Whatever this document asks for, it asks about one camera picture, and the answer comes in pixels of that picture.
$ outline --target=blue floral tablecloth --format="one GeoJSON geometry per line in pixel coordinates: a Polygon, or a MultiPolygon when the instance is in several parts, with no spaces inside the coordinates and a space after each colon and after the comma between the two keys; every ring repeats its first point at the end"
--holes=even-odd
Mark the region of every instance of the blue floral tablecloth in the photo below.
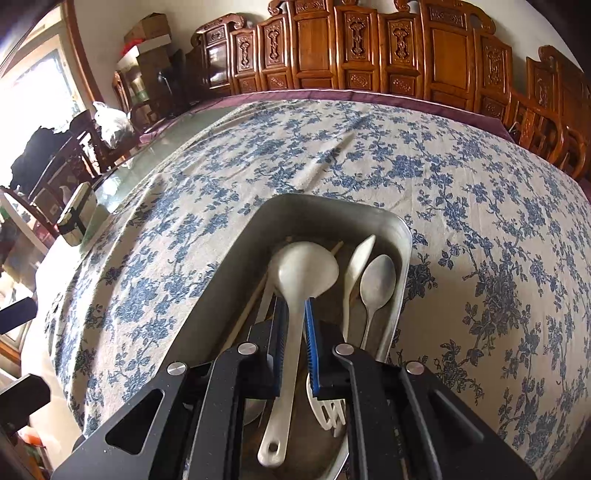
{"type": "Polygon", "coordinates": [[[548,478],[591,413],[591,208],[476,128],[400,108],[243,105],[128,196],[46,320],[85,434],[157,370],[254,212],[285,192],[391,210],[413,232],[391,359],[420,359],[548,478]]]}

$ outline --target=white spoon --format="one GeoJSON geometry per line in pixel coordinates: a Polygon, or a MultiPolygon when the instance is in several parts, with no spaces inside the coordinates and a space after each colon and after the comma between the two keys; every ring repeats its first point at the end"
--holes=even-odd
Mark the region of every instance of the white spoon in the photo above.
{"type": "Polygon", "coordinates": [[[368,311],[368,320],[365,324],[365,333],[361,348],[365,349],[368,342],[369,326],[374,319],[377,310],[388,303],[396,287],[396,268],[394,262],[387,255],[380,255],[374,258],[363,272],[359,293],[361,300],[368,311]]]}
{"type": "Polygon", "coordinates": [[[285,298],[290,315],[281,393],[273,403],[257,455],[261,465],[274,468],[283,463],[287,451],[306,299],[321,295],[336,282],[339,265],[326,248],[311,242],[296,242],[273,257],[269,276],[285,298]]]}
{"type": "Polygon", "coordinates": [[[349,336],[349,298],[351,297],[351,291],[359,280],[365,265],[367,265],[374,244],[375,235],[371,235],[361,242],[351,255],[349,266],[345,272],[345,292],[343,293],[343,339],[345,342],[349,336]]]}

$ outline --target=wall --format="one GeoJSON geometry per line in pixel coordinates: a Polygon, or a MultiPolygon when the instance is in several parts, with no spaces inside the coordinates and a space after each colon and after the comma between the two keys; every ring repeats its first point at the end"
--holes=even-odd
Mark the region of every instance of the wall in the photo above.
{"type": "Polygon", "coordinates": [[[74,7],[96,83],[105,102],[117,106],[111,83],[115,65],[121,58],[123,36],[138,20],[151,13],[150,6],[142,0],[74,0],[74,7]]]}
{"type": "MultiPolygon", "coordinates": [[[[392,0],[362,0],[379,12],[395,11],[392,0]]],[[[526,0],[471,0],[496,24],[496,36],[513,48],[515,85],[525,90],[525,57],[538,60],[538,47],[553,45],[573,60],[574,56],[550,23],[526,0]]],[[[195,29],[224,14],[247,14],[253,21],[269,17],[268,0],[76,0],[76,14],[90,66],[106,101],[116,105],[111,89],[115,63],[123,36],[140,18],[151,12],[168,16],[173,46],[188,52],[195,29]]]]}

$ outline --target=metal tray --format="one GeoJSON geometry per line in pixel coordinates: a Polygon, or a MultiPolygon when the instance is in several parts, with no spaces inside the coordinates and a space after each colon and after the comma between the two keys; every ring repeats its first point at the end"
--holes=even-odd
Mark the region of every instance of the metal tray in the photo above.
{"type": "MultiPolygon", "coordinates": [[[[367,350],[377,360],[386,361],[402,308],[413,244],[408,227],[399,216],[372,206],[304,194],[284,194],[265,202],[253,215],[178,331],[160,368],[166,368],[174,361],[193,366],[216,357],[264,275],[272,253],[285,243],[286,237],[295,241],[315,241],[328,249],[338,241],[345,242],[336,255],[339,281],[317,299],[314,307],[322,320],[340,324],[343,273],[355,246],[372,234],[376,235],[372,258],[380,254],[389,255],[397,272],[394,295],[376,314],[368,339],[367,350]]],[[[252,309],[237,341],[246,338],[256,310],[257,306],[252,309]]],[[[358,300],[350,311],[351,343],[360,344],[365,319],[365,309],[358,300]]],[[[298,374],[285,464],[271,471],[256,461],[259,439],[266,425],[264,414],[260,426],[255,422],[245,428],[243,478],[334,480],[339,475],[348,455],[346,435],[333,439],[330,432],[325,432],[316,423],[307,405],[302,382],[302,378],[305,381],[306,377],[306,365],[303,348],[299,366],[304,371],[298,374]]]]}

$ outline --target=metal screw cap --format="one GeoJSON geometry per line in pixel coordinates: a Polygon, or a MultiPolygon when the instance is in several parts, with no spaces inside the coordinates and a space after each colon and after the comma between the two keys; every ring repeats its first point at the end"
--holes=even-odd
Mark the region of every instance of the metal screw cap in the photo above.
{"type": "Polygon", "coordinates": [[[244,342],[238,345],[238,353],[241,355],[252,355],[257,350],[258,347],[254,343],[244,342]]]}
{"type": "Polygon", "coordinates": [[[421,362],[407,363],[407,372],[411,375],[422,375],[425,371],[425,366],[421,362]]]}
{"type": "Polygon", "coordinates": [[[336,346],[335,350],[339,355],[348,356],[353,354],[355,347],[353,345],[349,345],[348,343],[340,343],[336,346]]]}
{"type": "Polygon", "coordinates": [[[183,373],[185,373],[186,369],[187,365],[185,365],[184,363],[173,362],[167,367],[166,371],[169,375],[173,375],[176,377],[177,375],[182,375],[183,373]]]}

